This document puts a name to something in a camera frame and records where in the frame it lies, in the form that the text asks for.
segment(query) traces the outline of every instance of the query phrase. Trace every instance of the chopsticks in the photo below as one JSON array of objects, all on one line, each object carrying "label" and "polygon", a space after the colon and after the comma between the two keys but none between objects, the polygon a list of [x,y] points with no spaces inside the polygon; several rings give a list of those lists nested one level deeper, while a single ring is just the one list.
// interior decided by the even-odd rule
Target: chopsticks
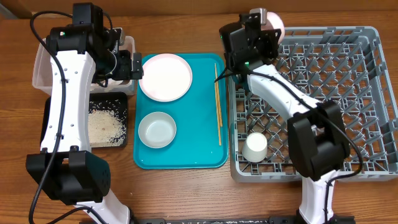
[{"label": "chopsticks", "polygon": [[[214,69],[217,79],[217,64],[214,63]],[[220,90],[218,89],[218,82],[214,83],[215,93],[216,93],[216,110],[217,110],[217,127],[218,127],[218,145],[221,145],[221,132],[220,127],[223,126],[223,117],[221,115],[221,103],[220,103]]]}]

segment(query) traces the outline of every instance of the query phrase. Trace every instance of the black bracket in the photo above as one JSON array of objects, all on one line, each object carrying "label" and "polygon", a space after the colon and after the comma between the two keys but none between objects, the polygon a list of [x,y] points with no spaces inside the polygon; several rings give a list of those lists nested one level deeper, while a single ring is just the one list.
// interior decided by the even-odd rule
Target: black bracket
[{"label": "black bracket", "polygon": [[270,65],[278,57],[280,29],[261,30],[260,14],[240,14],[239,21],[219,29],[224,46],[226,68],[241,75],[244,83],[248,70]]},{"label": "black bracket", "polygon": [[[304,114],[297,113],[287,120],[289,156],[296,170],[316,181],[329,171],[341,168],[349,156],[348,141],[335,129],[324,123],[321,113],[345,133],[340,106],[333,101],[318,104]],[[323,128],[314,136],[312,127]]]},{"label": "black bracket", "polygon": [[[139,224],[308,224],[295,215],[269,218],[240,218],[212,220],[164,220],[163,218],[148,218],[138,220]],[[354,217],[333,216],[328,224],[355,224]]]},{"label": "black bracket", "polygon": [[[39,183],[52,153],[26,157],[26,170]],[[57,152],[43,191],[51,200],[65,205],[77,202],[102,202],[109,192],[111,173],[108,163],[88,151]]]},{"label": "black bracket", "polygon": [[141,79],[141,54],[133,53],[131,58],[128,50],[119,50],[121,36],[121,29],[110,30],[103,26],[103,11],[100,7],[92,3],[79,3],[73,5],[72,24],[54,27],[46,41],[55,55],[65,50],[77,50],[78,54],[89,53],[96,64],[92,83],[109,78]]}]

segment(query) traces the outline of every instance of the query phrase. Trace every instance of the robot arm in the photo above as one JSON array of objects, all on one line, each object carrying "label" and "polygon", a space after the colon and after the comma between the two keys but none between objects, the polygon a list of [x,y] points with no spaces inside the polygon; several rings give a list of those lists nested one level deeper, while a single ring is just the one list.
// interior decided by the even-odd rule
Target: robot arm
[{"label": "robot arm", "polygon": [[[316,108],[317,103],[320,103],[318,100],[296,89],[296,87],[279,74],[273,65],[263,65],[253,71],[275,77],[285,83],[296,95],[300,96],[301,99],[313,108]],[[301,105],[284,87],[268,78],[259,75],[248,75],[248,87],[253,94],[266,100],[285,121],[295,113],[305,113],[308,111],[308,108]]]},{"label": "robot arm", "polygon": [[[332,101],[321,103],[307,96],[278,73],[272,60],[278,56],[278,43],[283,37],[281,33],[284,33],[284,28],[279,18],[273,23],[266,13],[263,9],[253,9],[250,14],[240,15],[239,22],[220,29],[227,68],[236,83],[266,100],[287,122],[289,156],[302,175],[303,184],[302,204],[296,222],[322,224],[325,222],[323,208],[328,187],[326,183],[338,175],[344,159],[349,156],[349,147],[335,129],[322,122],[319,114],[344,131],[340,107]],[[274,77],[285,86],[275,80],[253,75],[252,71]],[[286,87],[312,110],[298,102]],[[313,128],[316,127],[324,128],[324,132],[314,136]],[[327,220],[333,216],[332,197],[333,187],[330,187]]]},{"label": "robot arm", "polygon": [[[142,78],[141,55],[120,50],[124,34],[120,28],[103,26],[103,12],[92,4],[73,5],[73,23],[56,27],[46,38],[55,53],[66,79],[65,114],[62,140],[56,144],[62,98],[60,71],[51,58],[52,97],[47,129],[40,154],[27,156],[26,168],[37,183],[42,179],[50,156],[56,153],[50,175],[42,190],[52,200],[65,205],[91,207],[106,223],[129,224],[134,220],[130,209],[123,205],[110,189],[108,163],[91,153],[88,139],[88,103],[91,83],[112,78],[131,80]],[[87,212],[95,222],[99,220]]]}]

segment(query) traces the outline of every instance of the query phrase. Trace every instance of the plastic container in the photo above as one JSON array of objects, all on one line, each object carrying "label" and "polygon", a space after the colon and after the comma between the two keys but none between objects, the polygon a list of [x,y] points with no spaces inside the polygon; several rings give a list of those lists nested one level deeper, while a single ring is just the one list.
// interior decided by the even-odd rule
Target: plastic container
[{"label": "plastic container", "polygon": [[[348,136],[364,157],[363,173],[344,181],[398,177],[397,105],[379,34],[373,27],[290,27],[279,48],[276,69],[302,92],[341,106]],[[231,175],[238,182],[301,180],[289,158],[284,120],[266,101],[230,78]],[[248,134],[268,140],[266,159],[251,163],[242,155]],[[358,167],[354,150],[342,174]]]},{"label": "plastic container", "polygon": [[[128,50],[131,53],[136,52],[134,39],[126,36],[124,45],[119,47],[119,50]],[[39,44],[37,50],[35,66],[33,69],[32,85],[36,89],[40,89],[48,95],[52,91],[52,68],[50,63],[50,54]],[[108,85],[107,88],[98,86],[97,84],[91,85],[90,93],[107,93],[107,92],[123,92],[127,95],[135,94],[135,81],[130,80],[126,84]]]}]

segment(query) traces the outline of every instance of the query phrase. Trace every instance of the clear plastic bin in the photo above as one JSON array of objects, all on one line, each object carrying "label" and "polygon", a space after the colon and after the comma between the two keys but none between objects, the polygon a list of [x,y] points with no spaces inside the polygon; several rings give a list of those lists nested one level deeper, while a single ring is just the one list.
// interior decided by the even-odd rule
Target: clear plastic bin
[{"label": "clear plastic bin", "polygon": [[[128,50],[131,53],[136,52],[134,45],[134,38],[126,36],[124,45],[119,47],[119,50]],[[43,45],[39,44],[37,50],[35,66],[33,69],[32,85],[36,89],[40,89],[48,95],[52,91],[52,68],[50,63],[50,54],[44,49]],[[91,84],[90,93],[106,93],[106,92],[123,92],[127,95],[135,94],[135,81],[130,80],[128,83],[122,82],[118,85],[109,84],[107,88]]]}]

